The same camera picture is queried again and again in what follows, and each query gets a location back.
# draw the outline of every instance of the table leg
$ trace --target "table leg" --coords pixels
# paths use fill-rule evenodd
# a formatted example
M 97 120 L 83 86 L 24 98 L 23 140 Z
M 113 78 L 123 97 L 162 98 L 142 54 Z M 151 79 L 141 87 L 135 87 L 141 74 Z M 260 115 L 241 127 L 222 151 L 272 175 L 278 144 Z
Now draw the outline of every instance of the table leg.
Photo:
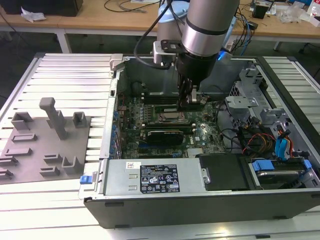
M 282 43 L 283 43 L 283 41 L 277 41 L 277 42 L 275 43 L 275 45 L 274 45 L 273 50 L 279 51 L 279 48 L 281 47 Z
M 67 34 L 64 31 L 59 31 L 56 33 L 56 36 L 58 37 L 62 53 L 71 54 L 72 51 Z

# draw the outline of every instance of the wooden table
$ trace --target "wooden table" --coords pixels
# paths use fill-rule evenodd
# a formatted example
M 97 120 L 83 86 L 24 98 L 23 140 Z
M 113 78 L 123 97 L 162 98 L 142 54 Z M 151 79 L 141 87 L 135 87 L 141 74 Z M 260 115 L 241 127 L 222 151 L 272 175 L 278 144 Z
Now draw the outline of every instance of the wooden table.
M 107 6 L 119 10 L 117 1 L 113 0 Z M 241 0 L 240 9 L 250 0 Z M 97 35 L 127 35 L 141 36 L 157 17 L 158 4 L 145 8 L 147 13 L 137 12 L 112 12 L 104 8 L 105 0 L 83 0 L 83 5 L 76 17 L 46 16 L 47 20 L 28 22 L 20 15 L 7 15 L 4 17 L 18 32 L 54 33 L 57 35 L 62 52 L 71 53 L 67 34 L 97 34 Z M 127 8 L 142 6 L 140 3 L 126 3 Z M 252 12 L 245 9 L 242 13 L 258 24 L 253 40 L 274 42 L 303 42 L 320 43 L 320 28 L 311 23 L 281 23 L 276 16 L 266 16 L 264 19 L 252 18 Z M 233 38 L 242 34 L 242 26 L 237 23 Z M 12 31 L 0 17 L 0 31 Z M 149 34 L 157 35 L 157 26 Z

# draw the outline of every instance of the power supply label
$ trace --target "power supply label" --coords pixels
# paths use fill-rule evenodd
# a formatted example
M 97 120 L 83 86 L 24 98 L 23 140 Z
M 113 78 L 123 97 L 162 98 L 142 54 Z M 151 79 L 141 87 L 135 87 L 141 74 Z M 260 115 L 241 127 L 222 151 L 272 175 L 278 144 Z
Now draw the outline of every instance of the power supply label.
M 143 194 L 178 193 L 177 165 L 141 165 L 140 191 Z

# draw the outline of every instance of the blue tab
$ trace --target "blue tab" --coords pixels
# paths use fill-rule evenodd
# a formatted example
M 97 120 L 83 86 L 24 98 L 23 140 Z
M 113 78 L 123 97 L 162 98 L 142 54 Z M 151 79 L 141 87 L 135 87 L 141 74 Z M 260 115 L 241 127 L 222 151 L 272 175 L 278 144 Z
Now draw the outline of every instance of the blue tab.
M 92 176 L 83 175 L 80 177 L 80 184 L 92 184 Z
M 253 169 L 255 172 L 257 171 L 272 171 L 275 170 L 274 165 L 271 160 L 256 160 L 252 163 Z
M 306 159 L 305 159 L 305 160 L 303 161 L 303 163 L 304 163 L 306 169 L 312 169 L 312 166 L 311 166 L 311 163 L 310 163 L 309 160 L 306 160 Z
M 279 138 L 275 142 L 275 155 L 280 158 L 282 161 L 286 161 L 287 159 L 285 158 L 285 152 L 287 149 L 288 145 L 288 140 L 285 138 Z

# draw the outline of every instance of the white sticker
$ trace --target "white sticker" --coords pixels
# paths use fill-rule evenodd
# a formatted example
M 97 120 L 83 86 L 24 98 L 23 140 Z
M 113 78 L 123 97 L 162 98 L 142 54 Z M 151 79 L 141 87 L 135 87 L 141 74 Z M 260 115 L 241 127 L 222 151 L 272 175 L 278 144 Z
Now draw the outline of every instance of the white sticker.
M 126 169 L 140 169 L 141 162 L 140 161 L 127 161 L 125 163 Z

